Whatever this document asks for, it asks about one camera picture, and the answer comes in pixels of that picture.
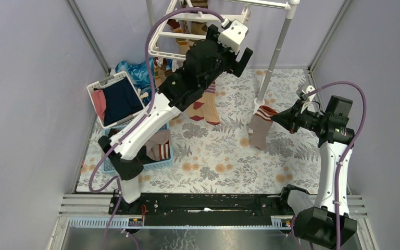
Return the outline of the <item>red striped sock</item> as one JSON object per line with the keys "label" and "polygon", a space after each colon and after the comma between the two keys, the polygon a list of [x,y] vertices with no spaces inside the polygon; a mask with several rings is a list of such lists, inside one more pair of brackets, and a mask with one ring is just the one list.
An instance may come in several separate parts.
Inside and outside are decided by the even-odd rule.
{"label": "red striped sock", "polygon": [[190,119],[194,121],[201,121],[204,119],[204,115],[202,112],[202,106],[204,103],[202,102],[194,102],[187,108],[187,115]]}
{"label": "red striped sock", "polygon": [[218,125],[221,123],[216,108],[216,83],[213,82],[202,96],[201,110],[207,123]]}

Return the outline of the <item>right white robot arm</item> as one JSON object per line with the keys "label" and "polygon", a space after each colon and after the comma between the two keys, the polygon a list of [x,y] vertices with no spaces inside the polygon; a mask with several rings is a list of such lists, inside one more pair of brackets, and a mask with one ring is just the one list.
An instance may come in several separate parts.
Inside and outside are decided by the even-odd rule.
{"label": "right white robot arm", "polygon": [[350,217],[347,205],[347,171],[352,154],[349,144],[355,132],[347,127],[352,101],[332,96],[321,115],[297,100],[289,109],[272,116],[272,121],[295,133],[300,128],[316,134],[321,157],[320,182],[314,201],[310,193],[288,184],[280,193],[280,212],[294,213],[294,236],[310,243],[336,249],[357,230],[357,221]]}

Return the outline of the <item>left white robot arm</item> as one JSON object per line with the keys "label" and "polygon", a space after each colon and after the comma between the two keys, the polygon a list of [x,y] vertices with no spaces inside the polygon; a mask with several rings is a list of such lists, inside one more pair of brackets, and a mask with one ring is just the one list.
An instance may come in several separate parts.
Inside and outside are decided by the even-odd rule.
{"label": "left white robot arm", "polygon": [[247,34],[248,27],[236,20],[221,32],[210,25],[206,37],[186,52],[182,67],[166,78],[145,110],[117,134],[98,140],[118,174],[120,206],[128,214],[141,207],[138,176],[144,167],[138,152],[158,129],[198,101],[222,73],[241,76],[253,54],[246,48],[236,59]]}

